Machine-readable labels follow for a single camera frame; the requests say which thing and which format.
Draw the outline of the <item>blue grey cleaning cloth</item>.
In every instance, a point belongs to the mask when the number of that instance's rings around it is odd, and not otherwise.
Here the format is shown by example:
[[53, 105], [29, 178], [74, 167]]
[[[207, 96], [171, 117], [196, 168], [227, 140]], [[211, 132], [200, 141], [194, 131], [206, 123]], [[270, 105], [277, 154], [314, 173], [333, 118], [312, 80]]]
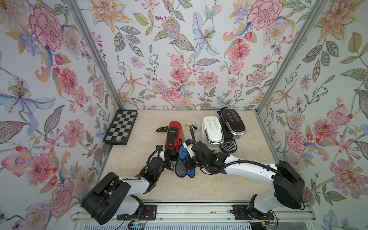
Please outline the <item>blue grey cleaning cloth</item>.
[[188, 176], [193, 179], [195, 177], [192, 158], [184, 145], [179, 149], [178, 160], [175, 164], [175, 174], [180, 178]]

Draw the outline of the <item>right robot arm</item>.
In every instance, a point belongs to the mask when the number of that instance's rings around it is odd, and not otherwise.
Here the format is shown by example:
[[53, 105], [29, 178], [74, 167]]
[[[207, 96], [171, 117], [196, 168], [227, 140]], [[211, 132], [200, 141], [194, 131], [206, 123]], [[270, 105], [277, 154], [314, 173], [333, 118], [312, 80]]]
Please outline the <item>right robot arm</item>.
[[222, 152], [213, 152], [210, 148], [196, 141], [194, 129], [190, 128], [191, 140], [183, 145], [189, 153], [185, 163], [187, 169], [199, 168], [207, 175], [238, 175], [262, 182], [270, 187], [266, 192], [252, 196], [247, 206], [251, 219], [260, 219], [275, 208], [304, 210], [302, 198], [305, 181], [286, 161], [277, 164], [263, 164], [236, 158]]

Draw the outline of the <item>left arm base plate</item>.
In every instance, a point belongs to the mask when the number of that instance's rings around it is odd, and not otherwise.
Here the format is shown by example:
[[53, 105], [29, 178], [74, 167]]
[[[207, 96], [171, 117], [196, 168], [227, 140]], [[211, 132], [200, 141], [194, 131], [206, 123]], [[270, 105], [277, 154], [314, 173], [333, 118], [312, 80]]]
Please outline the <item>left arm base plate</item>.
[[121, 214], [117, 215], [117, 220], [156, 220], [157, 205], [143, 205], [133, 214]]

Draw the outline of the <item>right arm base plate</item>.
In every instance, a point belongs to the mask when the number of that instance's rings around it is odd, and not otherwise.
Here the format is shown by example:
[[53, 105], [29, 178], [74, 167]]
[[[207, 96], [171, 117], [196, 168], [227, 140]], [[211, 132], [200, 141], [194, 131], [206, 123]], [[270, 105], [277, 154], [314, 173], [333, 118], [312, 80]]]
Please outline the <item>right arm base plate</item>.
[[236, 220], [274, 220], [274, 214], [269, 211], [267, 213], [261, 213], [255, 208], [248, 208], [249, 205], [233, 205], [231, 213]]

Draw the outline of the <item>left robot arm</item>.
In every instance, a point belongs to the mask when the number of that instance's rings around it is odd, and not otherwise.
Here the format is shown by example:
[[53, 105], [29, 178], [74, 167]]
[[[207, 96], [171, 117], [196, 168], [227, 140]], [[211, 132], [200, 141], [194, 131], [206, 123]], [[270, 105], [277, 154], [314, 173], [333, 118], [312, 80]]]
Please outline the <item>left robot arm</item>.
[[173, 170], [171, 160], [164, 147], [157, 145], [135, 177], [121, 178], [114, 172], [108, 173], [85, 195], [81, 206], [100, 225], [114, 216], [124, 220], [147, 218], [144, 202], [137, 195], [152, 191], [165, 169]]

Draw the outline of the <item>red coffee machine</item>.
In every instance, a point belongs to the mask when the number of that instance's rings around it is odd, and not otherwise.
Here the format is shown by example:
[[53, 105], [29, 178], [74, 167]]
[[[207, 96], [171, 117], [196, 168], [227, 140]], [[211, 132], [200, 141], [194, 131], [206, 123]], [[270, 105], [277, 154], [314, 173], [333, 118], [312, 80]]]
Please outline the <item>red coffee machine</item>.
[[165, 153], [171, 161], [177, 161], [179, 157], [180, 147], [185, 142], [185, 136], [182, 125], [178, 121], [169, 123], [165, 142]]

